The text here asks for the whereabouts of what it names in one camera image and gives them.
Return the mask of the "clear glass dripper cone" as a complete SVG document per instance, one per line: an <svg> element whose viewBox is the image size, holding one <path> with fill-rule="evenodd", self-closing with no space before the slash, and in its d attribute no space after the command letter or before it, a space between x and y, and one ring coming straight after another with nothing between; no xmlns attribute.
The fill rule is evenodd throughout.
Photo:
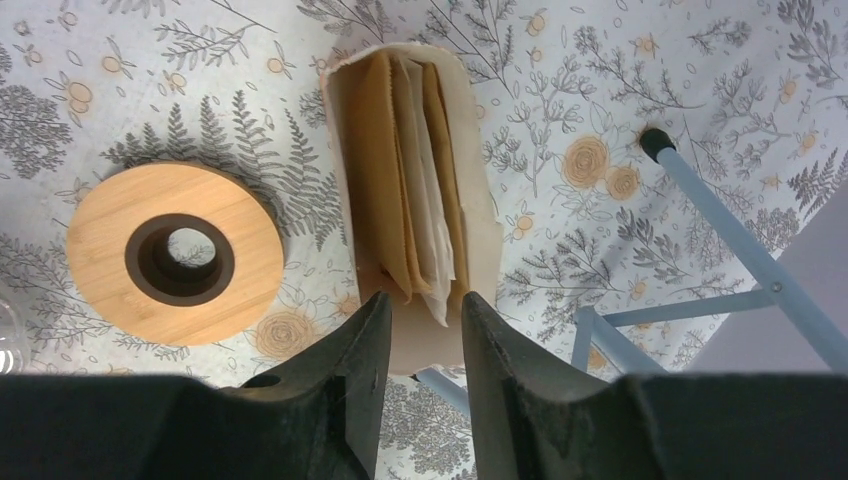
<svg viewBox="0 0 848 480"><path fill-rule="evenodd" d="M30 362L31 347L17 307L1 297L1 374L16 374Z"/></svg>

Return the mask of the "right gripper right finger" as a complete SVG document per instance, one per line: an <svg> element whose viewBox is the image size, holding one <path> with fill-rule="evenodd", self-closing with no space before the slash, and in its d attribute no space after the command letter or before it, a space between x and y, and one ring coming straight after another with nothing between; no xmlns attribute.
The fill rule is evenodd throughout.
<svg viewBox="0 0 848 480"><path fill-rule="evenodd" d="M843 479L847 379L628 374L605 382L462 303L482 479Z"/></svg>

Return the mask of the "orange coffee filter box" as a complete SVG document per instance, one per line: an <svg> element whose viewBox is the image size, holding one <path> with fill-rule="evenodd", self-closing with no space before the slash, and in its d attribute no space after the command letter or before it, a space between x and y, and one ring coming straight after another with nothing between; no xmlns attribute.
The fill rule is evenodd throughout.
<svg viewBox="0 0 848 480"><path fill-rule="evenodd" d="M422 301L405 304L393 282L364 255L353 221L336 127L333 76L342 66L380 49L398 50L414 60L436 64L441 79L452 145L456 155L463 238L467 248L469 283L465 292L450 302L448 324L441 326L428 315ZM463 62L452 53L417 43L393 43L363 50L331 67L321 78L327 127L333 143L334 173L341 205L344 231L361 298L385 292L391 301L392 333L388 370L395 375L412 375L435 365L453 366L463 361L461 303L469 292L493 299L496 293L502 254L503 228L497 221L482 159L482 136L470 75Z"/></svg>

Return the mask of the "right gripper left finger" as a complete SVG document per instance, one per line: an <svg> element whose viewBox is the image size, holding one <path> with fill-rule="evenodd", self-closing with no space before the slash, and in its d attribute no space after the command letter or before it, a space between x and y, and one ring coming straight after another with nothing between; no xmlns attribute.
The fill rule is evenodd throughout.
<svg viewBox="0 0 848 480"><path fill-rule="evenodd" d="M5 479L371 479L391 340L373 295L238 387L172 375L1 380Z"/></svg>

